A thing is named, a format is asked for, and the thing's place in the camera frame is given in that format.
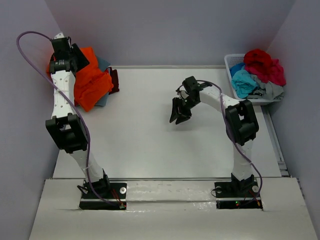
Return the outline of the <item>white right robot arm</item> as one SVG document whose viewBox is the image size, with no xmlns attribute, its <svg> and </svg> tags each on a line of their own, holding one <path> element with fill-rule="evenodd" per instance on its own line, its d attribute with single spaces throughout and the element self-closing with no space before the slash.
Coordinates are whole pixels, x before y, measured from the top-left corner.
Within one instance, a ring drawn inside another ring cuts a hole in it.
<svg viewBox="0 0 320 240">
<path fill-rule="evenodd" d="M 192 117 L 192 108 L 206 104 L 222 114 L 226 135 L 233 147 L 233 168 L 231 180 L 217 182 L 213 188 L 214 196 L 222 198 L 242 198 L 260 190 L 261 184 L 255 181 L 258 172 L 251 157 L 252 145 L 259 131 L 259 124 L 253 104 L 249 100 L 239 101 L 223 93 L 215 83 L 197 80 L 194 76 L 186 78 L 176 89 L 177 96 L 172 99 L 170 123 L 176 125 Z"/>
</svg>

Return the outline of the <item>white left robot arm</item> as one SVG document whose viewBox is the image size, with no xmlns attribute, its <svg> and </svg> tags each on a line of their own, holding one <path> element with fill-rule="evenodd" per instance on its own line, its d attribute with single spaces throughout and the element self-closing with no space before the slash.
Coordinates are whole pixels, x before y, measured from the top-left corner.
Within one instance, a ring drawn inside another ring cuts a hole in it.
<svg viewBox="0 0 320 240">
<path fill-rule="evenodd" d="M 85 176 L 79 189 L 84 195 L 102 199 L 110 194 L 111 185 L 104 169 L 91 153 L 91 137 L 84 119 L 74 105 L 76 73 L 89 61 L 79 47 L 62 33 L 51 39 L 53 54 L 49 74 L 54 87 L 54 107 L 45 127 L 60 150 L 78 164 Z"/>
</svg>

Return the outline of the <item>orange t shirt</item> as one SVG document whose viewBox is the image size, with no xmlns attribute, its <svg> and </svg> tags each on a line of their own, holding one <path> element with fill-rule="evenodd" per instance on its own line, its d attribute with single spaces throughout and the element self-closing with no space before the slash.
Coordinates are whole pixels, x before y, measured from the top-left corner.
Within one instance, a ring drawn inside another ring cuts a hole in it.
<svg viewBox="0 0 320 240">
<path fill-rule="evenodd" d="M 99 69 L 97 55 L 92 47 L 80 49 L 89 61 L 89 65 L 76 73 L 74 85 L 74 102 L 89 112 L 96 102 L 113 88 L 112 78 Z"/>
</svg>

